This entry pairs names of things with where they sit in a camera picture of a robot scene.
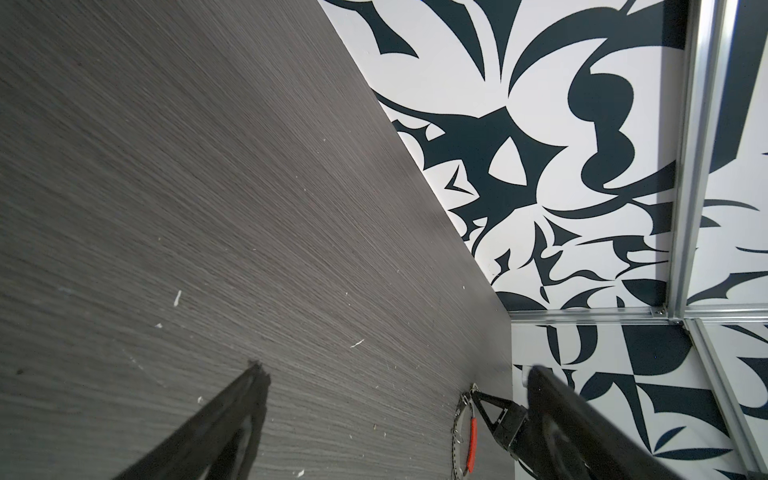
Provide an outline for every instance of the vertical metal bar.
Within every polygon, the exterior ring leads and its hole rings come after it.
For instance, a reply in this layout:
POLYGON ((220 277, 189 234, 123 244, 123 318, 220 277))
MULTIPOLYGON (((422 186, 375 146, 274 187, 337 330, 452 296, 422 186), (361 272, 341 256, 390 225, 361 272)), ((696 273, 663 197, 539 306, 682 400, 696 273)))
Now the vertical metal bar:
POLYGON ((738 1, 691 3, 686 107, 667 285, 671 319, 684 317, 738 1))
POLYGON ((717 358, 712 339, 701 319, 685 319, 690 338, 704 364, 704 371, 712 384, 712 393, 723 413, 723 420, 730 433, 730 438, 739 452, 748 472, 768 473, 766 463, 757 447, 752 431, 746 423, 739 400, 730 386, 723 365, 717 358))

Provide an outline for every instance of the gray wood grain surface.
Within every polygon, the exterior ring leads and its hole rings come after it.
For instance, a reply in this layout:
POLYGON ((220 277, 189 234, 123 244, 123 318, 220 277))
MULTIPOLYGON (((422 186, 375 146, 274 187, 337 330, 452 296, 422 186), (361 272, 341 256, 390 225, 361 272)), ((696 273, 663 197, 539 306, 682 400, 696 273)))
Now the gray wood grain surface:
POLYGON ((321 8, 0 26, 0 477, 109 478, 258 359, 253 478, 448 478, 458 393, 511 396, 509 320, 321 8))

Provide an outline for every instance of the aluminum frame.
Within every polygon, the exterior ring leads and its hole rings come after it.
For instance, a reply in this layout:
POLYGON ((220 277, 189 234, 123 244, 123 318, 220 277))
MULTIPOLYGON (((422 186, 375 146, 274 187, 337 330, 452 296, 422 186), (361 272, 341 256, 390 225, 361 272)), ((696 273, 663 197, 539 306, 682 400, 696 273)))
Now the aluminum frame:
POLYGON ((669 323, 664 309, 654 306, 631 308, 587 308, 572 310, 508 311, 513 325, 595 325, 600 323, 632 323, 633 325, 664 325, 669 323))
POLYGON ((737 6, 737 0, 692 2, 687 93, 667 284, 667 311, 673 319, 684 318, 687 305, 737 6))

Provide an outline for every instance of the black and white patterned wall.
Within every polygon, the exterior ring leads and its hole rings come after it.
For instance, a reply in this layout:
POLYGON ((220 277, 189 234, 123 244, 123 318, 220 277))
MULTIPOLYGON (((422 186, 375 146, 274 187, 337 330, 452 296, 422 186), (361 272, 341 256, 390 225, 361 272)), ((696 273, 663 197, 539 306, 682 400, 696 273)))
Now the black and white patterned wall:
POLYGON ((688 303, 768 303, 768 2, 739 2, 688 303))
MULTIPOLYGON (((686 0, 319 1, 508 310, 662 304, 686 0)), ((741 186, 707 197, 703 249, 766 224, 741 186)))
MULTIPOLYGON (((750 347, 751 353, 760 348, 750 347)), ((531 366, 546 366, 683 478, 746 480, 701 360, 682 326, 513 324, 512 362, 515 402, 528 405, 522 380, 531 366)), ((745 404, 760 407, 768 399, 768 379, 754 382, 754 372, 743 378, 750 381, 744 386, 749 397, 745 404)), ((765 407, 753 410, 765 414, 765 407)), ((531 478, 523 465, 515 468, 516 480, 531 478)))

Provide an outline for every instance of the black abstract shape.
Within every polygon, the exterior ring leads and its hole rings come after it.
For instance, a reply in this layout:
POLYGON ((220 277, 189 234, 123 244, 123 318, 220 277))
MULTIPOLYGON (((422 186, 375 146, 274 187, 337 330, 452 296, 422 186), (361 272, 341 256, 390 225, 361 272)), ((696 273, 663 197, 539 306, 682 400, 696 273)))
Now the black abstract shape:
MULTIPOLYGON (((763 385, 768 389, 768 359, 746 359, 741 357, 738 357, 738 359, 746 363, 746 366, 750 367, 760 377, 763 385)), ((744 412, 744 415, 768 420, 768 401, 759 407, 741 406, 741 411, 744 412)))
POLYGON ((472 194, 472 192, 469 192, 467 190, 464 190, 461 187, 456 187, 456 178, 458 177, 458 171, 461 169, 461 167, 456 167, 456 171, 453 173, 453 177, 451 177, 451 180, 448 181, 448 184, 445 185, 446 190, 453 190, 456 192, 462 192, 463 194, 472 194))
POLYGON ((730 451, 731 449, 680 449, 657 453, 654 454, 654 457, 670 458, 672 460, 706 460, 707 458, 725 455, 730 451))
POLYGON ((762 336, 757 335, 756 333, 750 332, 749 330, 745 329, 741 325, 723 325, 727 329, 735 330, 739 333, 743 333, 744 335, 751 336, 754 339, 758 339, 760 342, 768 343, 768 340, 764 339, 762 336))
POLYGON ((654 404, 654 412, 681 413, 709 423, 728 435, 715 396, 711 390, 689 389, 682 386, 651 385, 638 383, 654 404))
POLYGON ((547 343, 549 344, 549 351, 552 354, 555 362, 560 365, 560 343, 558 342, 558 329, 553 326, 547 325, 547 343))
POLYGON ((485 80, 485 65, 482 60, 480 40, 464 5, 445 0, 422 0, 437 16, 451 29, 456 38, 462 43, 469 57, 475 63, 480 75, 485 80))
POLYGON ((491 285, 502 275, 507 273, 509 271, 509 256, 511 255, 511 250, 507 250, 504 252, 503 255, 501 255, 499 258, 495 259, 496 263, 502 268, 502 271, 498 273, 497 276, 493 278, 491 281, 491 285))
POLYGON ((706 300, 710 298, 728 298, 728 290, 734 288, 741 283, 754 280, 762 276, 768 275, 768 272, 744 272, 744 273, 731 273, 728 278, 718 283, 717 285, 702 290, 696 295, 693 295, 688 299, 688 305, 699 300, 706 300))
POLYGON ((581 349, 576 360, 566 365, 576 365, 589 359, 598 347, 598 328, 595 325, 576 325, 581 349))
POLYGON ((621 330, 635 375, 673 372, 683 364, 693 346, 680 326, 623 325, 621 330))
POLYGON ((470 233, 474 232, 478 228, 482 228, 482 227, 479 227, 478 225, 476 225, 475 222, 469 222, 469 225, 467 225, 467 232, 464 233, 464 235, 462 236, 462 240, 465 242, 469 242, 471 240, 471 238, 469 237, 470 233))
POLYGON ((557 245, 559 247, 565 245, 569 241, 573 240, 574 238, 579 238, 581 235, 577 235, 576 233, 569 232, 563 227, 560 227, 559 225, 552 223, 549 219, 547 219, 547 223, 549 223, 549 226, 552 227, 552 232, 554 233, 554 243, 553 245, 557 245))
POLYGON ((385 53, 402 53, 416 58, 419 57, 411 45, 384 22, 372 2, 348 2, 347 0, 326 0, 326 2, 357 12, 371 28, 381 55, 385 53))
POLYGON ((397 131, 411 134, 424 153, 424 169, 461 158, 467 181, 479 197, 469 204, 450 211, 462 218, 467 227, 473 220, 487 217, 485 229, 472 246, 472 255, 482 238, 514 210, 536 203, 536 187, 541 172, 564 147, 555 147, 534 140, 509 117, 506 108, 499 108, 483 117, 431 114, 403 107, 380 94, 376 98, 387 107, 440 127, 445 134, 427 141, 421 129, 412 129, 393 121, 397 131), (508 184, 491 175, 488 169, 498 149, 511 138, 520 154, 528 185, 508 184))
POLYGON ((654 447, 654 452, 657 452, 658 449, 665 446, 667 442, 669 442, 675 435, 680 433, 685 427, 676 427, 675 429, 667 430, 661 437, 659 437, 659 441, 656 442, 656 446, 654 447))
POLYGON ((715 470, 716 470, 717 472, 720 472, 720 473, 722 473, 722 474, 723 474, 723 476, 725 476, 725 477, 726 477, 726 478, 728 478, 729 480, 746 480, 746 475, 742 475, 742 474, 740 474, 740 473, 736 473, 736 472, 724 472, 723 470, 717 470, 717 468, 715 468, 715 470))
POLYGON ((569 309, 569 308, 589 308, 589 305, 587 304, 587 300, 589 300, 589 297, 592 296, 593 293, 599 292, 602 289, 608 288, 607 286, 599 286, 598 288, 593 288, 586 290, 581 293, 577 293, 572 298, 570 298, 567 302, 563 303, 563 306, 561 307, 563 310, 569 309))
POLYGON ((665 251, 665 250, 658 250, 653 247, 649 247, 645 243, 645 238, 642 235, 620 235, 617 237, 597 238, 595 240, 589 240, 587 242, 583 242, 581 243, 581 245, 588 245, 589 243, 600 243, 600 242, 612 242, 616 257, 622 262, 629 265, 626 269, 619 272, 616 275, 616 277, 624 275, 626 272, 630 270, 634 270, 641 266, 654 265, 656 263, 667 262, 667 260, 660 260, 658 262, 636 262, 629 258, 630 252, 642 252, 642 251, 664 252, 665 251))
POLYGON ((699 227, 701 228, 707 228, 707 227, 719 227, 720 224, 716 222, 715 220, 712 220, 709 217, 705 217, 704 215, 701 216, 701 223, 699 227))
POLYGON ((622 280, 635 298, 650 306, 662 306, 667 299, 667 282, 652 279, 622 280))
POLYGON ((606 38, 588 59, 589 66, 605 55, 626 48, 660 45, 682 50, 686 21, 684 0, 660 2, 632 15, 605 7, 576 12, 550 25, 528 44, 512 71, 510 90, 539 58, 583 40, 606 38))
POLYGON ((534 238, 533 253, 531 254, 531 258, 533 258, 534 262, 536 263, 536 270, 538 270, 538 275, 539 275, 539 278, 541 278, 541 284, 543 286, 560 285, 561 283, 567 280, 570 280, 571 278, 574 278, 576 276, 582 276, 584 278, 588 278, 589 280, 605 281, 605 278, 598 276, 595 272, 592 272, 590 270, 579 270, 578 272, 573 272, 571 275, 565 277, 564 279, 553 280, 551 278, 551 271, 554 268, 554 265, 558 262, 558 260, 560 260, 560 257, 562 257, 563 253, 562 251, 560 251, 560 252, 557 252, 555 255, 544 258, 542 254, 545 248, 547 248, 547 238, 545 237, 544 232, 541 230, 541 227, 538 226, 538 223, 535 224, 535 229, 536 229, 536 234, 534 238))
POLYGON ((557 215, 561 218, 581 220, 584 218, 599 217, 600 215, 609 214, 610 212, 622 208, 626 204, 627 202, 625 202, 624 199, 616 197, 611 198, 602 204, 592 205, 591 207, 580 208, 577 210, 551 210, 546 207, 545 209, 550 214, 557 215))
POLYGON ((736 158, 768 34, 768 2, 738 2, 710 172, 736 158))
POLYGON ((498 64, 504 64, 504 55, 507 51, 507 42, 509 33, 512 30, 512 24, 515 22, 515 16, 518 14, 518 8, 522 0, 476 0, 480 5, 488 22, 491 24, 493 37, 496 40, 496 51, 498 52, 498 64))
POLYGON ((530 299, 524 295, 518 295, 512 292, 496 292, 498 299, 502 301, 504 308, 507 310, 546 310, 547 308, 541 305, 536 300, 530 299))
POLYGON ((613 384, 621 390, 624 394, 624 398, 627 399, 627 404, 632 411, 635 427, 637 427, 637 433, 640 435, 645 447, 650 452, 648 430, 645 426, 645 417, 643 416, 643 409, 640 405, 640 396, 637 393, 634 376, 621 375, 620 373, 595 373, 584 384, 579 395, 584 397, 587 401, 594 400, 605 395, 608 390, 611 389, 613 384))
POLYGON ((768 250, 752 250, 751 248, 742 248, 742 247, 736 247, 736 250, 741 250, 743 252, 749 252, 749 253, 768 253, 768 250))
POLYGON ((576 390, 576 383, 574 382, 575 371, 576 370, 563 369, 563 373, 565 374, 565 379, 568 381, 568 386, 571 387, 572 390, 576 390))
POLYGON ((718 207, 727 205, 729 207, 742 207, 742 208, 749 208, 750 210, 758 210, 758 208, 753 207, 752 205, 745 204, 744 202, 737 202, 735 200, 718 200, 718 199, 712 199, 712 200, 705 200, 704 206, 705 207, 718 207))

